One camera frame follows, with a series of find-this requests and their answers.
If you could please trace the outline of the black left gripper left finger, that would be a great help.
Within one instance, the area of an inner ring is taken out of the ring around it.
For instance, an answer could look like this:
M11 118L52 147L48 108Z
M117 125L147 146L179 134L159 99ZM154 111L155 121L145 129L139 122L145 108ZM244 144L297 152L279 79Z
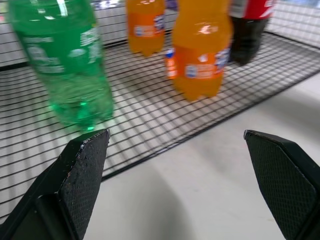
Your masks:
M0 226L2 240L82 240L100 190L108 129L68 142Z

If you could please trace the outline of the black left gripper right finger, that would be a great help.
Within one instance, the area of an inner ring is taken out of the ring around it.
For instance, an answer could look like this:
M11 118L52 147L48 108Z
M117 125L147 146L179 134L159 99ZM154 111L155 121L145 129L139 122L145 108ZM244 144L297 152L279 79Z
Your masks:
M294 141L246 130L259 190L286 240L320 238L320 167Z

